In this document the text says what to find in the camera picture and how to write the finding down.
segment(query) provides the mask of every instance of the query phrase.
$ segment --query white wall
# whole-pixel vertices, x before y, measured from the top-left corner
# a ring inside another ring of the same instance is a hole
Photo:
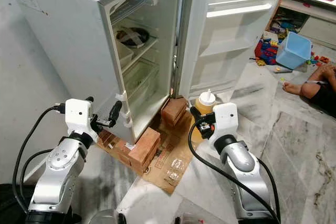
[[[42,111],[67,98],[16,0],[0,0],[0,183],[11,183],[19,148]],[[65,134],[64,115],[49,112],[28,142],[23,162]]]

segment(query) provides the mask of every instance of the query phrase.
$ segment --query marble floor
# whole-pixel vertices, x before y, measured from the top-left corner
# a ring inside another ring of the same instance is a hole
[[[314,46],[313,51],[336,62],[331,49]],[[305,65],[283,74],[273,73],[273,68],[249,62],[235,90],[219,99],[237,104],[238,140],[244,140],[271,169],[279,191],[281,223],[336,223],[336,120],[281,88],[284,80],[303,83],[316,67]],[[206,143],[198,152],[221,166],[218,154]],[[82,223],[108,208],[123,212],[128,224],[171,224],[184,212],[203,216],[206,223],[237,223],[228,181],[196,159],[172,195],[136,178],[97,148],[89,152],[89,159],[74,205]]]

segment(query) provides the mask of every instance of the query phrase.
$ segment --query bottle cap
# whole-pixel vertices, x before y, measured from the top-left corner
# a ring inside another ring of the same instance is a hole
[[[199,97],[198,100],[201,104],[205,106],[211,106],[215,104],[216,98],[215,95],[211,93],[210,89],[207,92],[203,92]]]

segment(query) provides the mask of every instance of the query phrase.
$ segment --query person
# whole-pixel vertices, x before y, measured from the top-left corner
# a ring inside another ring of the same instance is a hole
[[[300,95],[336,118],[336,66],[320,66],[302,85],[285,82],[283,90]]]

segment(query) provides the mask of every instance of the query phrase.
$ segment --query refrigerator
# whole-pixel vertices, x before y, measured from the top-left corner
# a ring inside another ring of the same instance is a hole
[[[232,90],[279,0],[17,0],[70,95],[136,143],[166,100]],[[149,37],[130,48],[125,29]]]

